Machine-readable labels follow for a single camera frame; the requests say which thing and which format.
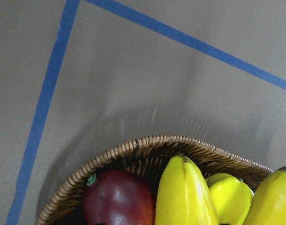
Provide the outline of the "red mango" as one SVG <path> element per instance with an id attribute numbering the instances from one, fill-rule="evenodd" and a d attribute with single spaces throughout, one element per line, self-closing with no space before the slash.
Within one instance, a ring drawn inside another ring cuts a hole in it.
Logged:
<path id="1" fill-rule="evenodd" d="M 88 177 L 83 214 L 89 225 L 152 225 L 155 198 L 142 177 L 122 170 L 105 170 Z"/>

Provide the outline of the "brown wicker basket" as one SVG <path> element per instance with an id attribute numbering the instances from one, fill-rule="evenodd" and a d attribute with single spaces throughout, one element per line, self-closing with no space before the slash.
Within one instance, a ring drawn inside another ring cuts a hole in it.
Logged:
<path id="1" fill-rule="evenodd" d="M 164 167 L 177 153 L 189 157 L 207 178 L 228 173 L 242 178 L 255 191 L 272 169 L 213 144 L 185 135 L 153 135 L 110 148 L 73 172 L 39 212 L 37 225 L 62 225 L 83 200 L 87 178 L 103 169 L 121 169 L 144 177 L 157 191 Z"/>

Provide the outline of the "bright yellow banana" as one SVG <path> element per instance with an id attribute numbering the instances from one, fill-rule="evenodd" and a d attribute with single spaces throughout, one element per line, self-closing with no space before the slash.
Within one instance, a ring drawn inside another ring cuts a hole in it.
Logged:
<path id="1" fill-rule="evenodd" d="M 286 225 L 286 166 L 258 186 L 245 225 Z"/>

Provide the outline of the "yellow bell pepper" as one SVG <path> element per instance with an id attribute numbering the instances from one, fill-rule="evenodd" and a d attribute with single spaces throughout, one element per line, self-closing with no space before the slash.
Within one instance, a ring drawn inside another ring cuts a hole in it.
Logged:
<path id="1" fill-rule="evenodd" d="M 221 225 L 242 225 L 251 207 L 254 192 L 243 182 L 227 173 L 205 179 Z"/>

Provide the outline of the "yellow banana dark tip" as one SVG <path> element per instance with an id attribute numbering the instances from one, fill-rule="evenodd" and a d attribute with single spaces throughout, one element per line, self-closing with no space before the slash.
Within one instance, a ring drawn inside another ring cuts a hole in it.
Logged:
<path id="1" fill-rule="evenodd" d="M 155 224 L 219 224 L 209 188 L 201 171 L 184 155 L 172 157 L 160 178 Z"/>

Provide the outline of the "brown table mat blue grid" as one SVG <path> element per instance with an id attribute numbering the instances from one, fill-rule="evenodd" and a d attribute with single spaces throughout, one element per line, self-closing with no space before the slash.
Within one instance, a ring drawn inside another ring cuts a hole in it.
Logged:
<path id="1" fill-rule="evenodd" d="M 0 0 L 0 225 L 95 155 L 189 135 L 286 165 L 286 0 Z"/>

